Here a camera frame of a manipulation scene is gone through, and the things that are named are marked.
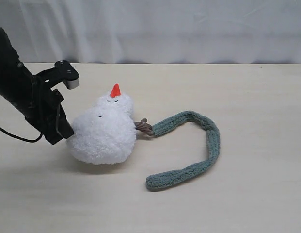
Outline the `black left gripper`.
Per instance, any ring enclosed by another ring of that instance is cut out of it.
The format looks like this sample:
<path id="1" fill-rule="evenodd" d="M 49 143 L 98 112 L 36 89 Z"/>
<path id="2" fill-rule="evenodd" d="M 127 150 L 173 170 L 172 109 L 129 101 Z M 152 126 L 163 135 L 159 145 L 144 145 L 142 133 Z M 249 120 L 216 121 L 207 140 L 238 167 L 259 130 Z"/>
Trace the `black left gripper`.
<path id="1" fill-rule="evenodd" d="M 74 130 L 66 119 L 66 113 L 61 105 L 63 95 L 58 89 L 49 89 L 36 75 L 31 77 L 32 96 L 18 110 L 25 120 L 40 132 L 41 137 L 52 145 L 62 139 L 68 139 Z"/>

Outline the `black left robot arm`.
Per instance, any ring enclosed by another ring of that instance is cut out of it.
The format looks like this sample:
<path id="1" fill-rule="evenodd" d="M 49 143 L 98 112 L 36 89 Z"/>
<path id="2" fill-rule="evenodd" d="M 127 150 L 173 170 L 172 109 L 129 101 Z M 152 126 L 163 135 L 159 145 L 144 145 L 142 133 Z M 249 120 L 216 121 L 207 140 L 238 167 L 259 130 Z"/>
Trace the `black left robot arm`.
<path id="1" fill-rule="evenodd" d="M 55 88 L 59 83 L 69 90 L 79 86 L 79 74 L 67 60 L 32 74 L 0 27 L 0 95 L 52 145 L 74 134 L 61 105 L 64 97 Z"/>

